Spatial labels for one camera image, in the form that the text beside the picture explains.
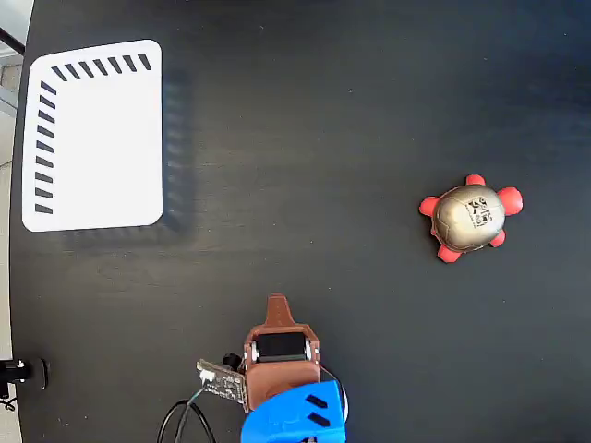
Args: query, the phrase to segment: sticker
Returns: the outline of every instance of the sticker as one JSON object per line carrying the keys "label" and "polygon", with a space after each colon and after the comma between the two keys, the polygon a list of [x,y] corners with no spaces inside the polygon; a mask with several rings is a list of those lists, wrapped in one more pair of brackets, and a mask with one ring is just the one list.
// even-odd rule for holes
{"label": "sticker", "polygon": [[492,220],[490,209],[488,208],[487,201],[484,197],[478,197],[469,201],[466,208],[468,209],[470,219],[475,228],[485,226]]}

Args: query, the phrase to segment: turtle toy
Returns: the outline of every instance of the turtle toy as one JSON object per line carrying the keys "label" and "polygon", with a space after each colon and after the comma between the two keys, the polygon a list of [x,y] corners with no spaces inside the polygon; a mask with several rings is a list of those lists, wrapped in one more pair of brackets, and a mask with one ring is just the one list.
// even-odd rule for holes
{"label": "turtle toy", "polygon": [[518,213],[523,206],[516,188],[495,192],[486,186],[482,176],[472,174],[466,177],[465,186],[441,197],[425,198],[418,210],[432,219],[431,235],[441,243],[438,257],[453,263],[462,254],[486,244],[502,245],[505,216]]}

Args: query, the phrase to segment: white plate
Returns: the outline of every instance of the white plate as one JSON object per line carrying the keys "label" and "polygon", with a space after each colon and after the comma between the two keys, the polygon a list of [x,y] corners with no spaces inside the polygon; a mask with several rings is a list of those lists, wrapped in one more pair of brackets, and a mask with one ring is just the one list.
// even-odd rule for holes
{"label": "white plate", "polygon": [[30,68],[22,221],[30,231],[141,226],[163,213],[162,51],[50,54]]}

